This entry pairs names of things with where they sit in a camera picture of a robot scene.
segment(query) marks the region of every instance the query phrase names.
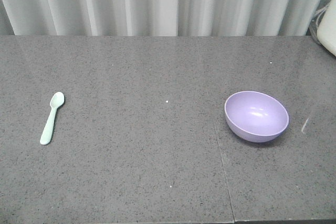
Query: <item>table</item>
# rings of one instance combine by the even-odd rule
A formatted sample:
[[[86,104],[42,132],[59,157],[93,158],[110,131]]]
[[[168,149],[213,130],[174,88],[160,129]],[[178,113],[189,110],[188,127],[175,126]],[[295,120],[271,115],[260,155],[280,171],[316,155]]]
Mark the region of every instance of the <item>table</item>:
[[[336,57],[309,36],[0,36],[0,60],[1,222],[336,222]],[[230,131],[242,90],[283,135]]]

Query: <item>lavender plastic bowl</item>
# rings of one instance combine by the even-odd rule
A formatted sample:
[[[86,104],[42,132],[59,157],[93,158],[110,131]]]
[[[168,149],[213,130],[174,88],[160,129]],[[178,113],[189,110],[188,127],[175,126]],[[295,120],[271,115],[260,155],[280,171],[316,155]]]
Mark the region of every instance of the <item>lavender plastic bowl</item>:
[[[225,118],[234,133],[255,143],[275,139],[289,123],[288,113],[280,102],[256,91],[231,95],[225,102]]]

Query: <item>spoon handle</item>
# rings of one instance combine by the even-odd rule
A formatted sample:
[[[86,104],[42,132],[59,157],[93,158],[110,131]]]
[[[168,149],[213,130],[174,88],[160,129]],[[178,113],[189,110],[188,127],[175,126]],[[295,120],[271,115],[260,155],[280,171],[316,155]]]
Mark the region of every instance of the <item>spoon handle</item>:
[[[51,141],[51,137],[54,131],[54,121],[55,121],[56,109],[51,108],[46,126],[44,126],[42,136],[40,139],[40,144],[46,145],[49,144]]]

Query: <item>bowl rim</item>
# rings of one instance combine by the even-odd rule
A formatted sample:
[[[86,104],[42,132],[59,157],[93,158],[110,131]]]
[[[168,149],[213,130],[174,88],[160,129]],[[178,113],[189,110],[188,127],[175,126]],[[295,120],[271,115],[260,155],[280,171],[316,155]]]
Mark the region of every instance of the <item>bowl rim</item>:
[[[228,113],[227,113],[227,111],[226,111],[226,105],[227,105],[227,102],[228,102],[234,95],[237,95],[237,94],[239,94],[239,93],[258,93],[258,94],[262,94],[262,95],[265,95],[265,96],[267,96],[267,97],[273,99],[273,100],[274,100],[276,103],[278,103],[278,104],[283,108],[283,110],[285,111],[285,113],[286,113],[286,119],[287,119],[287,121],[286,121],[286,125],[285,125],[283,128],[281,128],[280,131],[276,132],[275,134],[267,134],[267,135],[265,135],[265,134],[256,134],[256,133],[253,133],[253,132],[250,132],[250,131],[246,131],[246,130],[242,129],[241,127],[239,127],[239,126],[238,126],[238,125],[237,125],[237,124],[230,118],[230,116],[228,115]],[[225,101],[225,104],[224,104],[224,111],[225,111],[225,115],[227,116],[227,118],[230,120],[230,122],[231,122],[233,125],[235,125],[238,129],[240,129],[240,130],[242,130],[242,131],[244,131],[244,132],[246,132],[246,133],[249,133],[249,134],[251,134],[251,135],[254,135],[254,136],[275,136],[275,135],[279,135],[279,134],[281,134],[281,133],[288,127],[288,124],[289,124],[289,115],[288,115],[288,112],[287,112],[286,108],[281,104],[281,102],[279,102],[279,101],[278,101],[277,99],[275,99],[274,97],[271,97],[270,95],[267,95],[267,94],[265,94],[265,93],[261,93],[261,92],[258,92],[258,91],[246,90],[246,91],[239,91],[239,92],[237,92],[237,93],[234,93],[234,94],[230,95],[230,96],[226,99],[226,101]]]

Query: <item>mint green spoon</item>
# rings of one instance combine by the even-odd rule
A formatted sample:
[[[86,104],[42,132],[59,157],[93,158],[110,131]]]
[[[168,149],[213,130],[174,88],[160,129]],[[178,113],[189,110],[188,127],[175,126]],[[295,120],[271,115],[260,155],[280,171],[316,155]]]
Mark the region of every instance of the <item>mint green spoon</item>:
[[[46,145],[50,143],[54,131],[56,111],[60,106],[62,106],[63,103],[64,94],[62,92],[55,93],[50,101],[51,112],[49,114],[46,126],[44,126],[44,130],[40,139],[40,144]]]

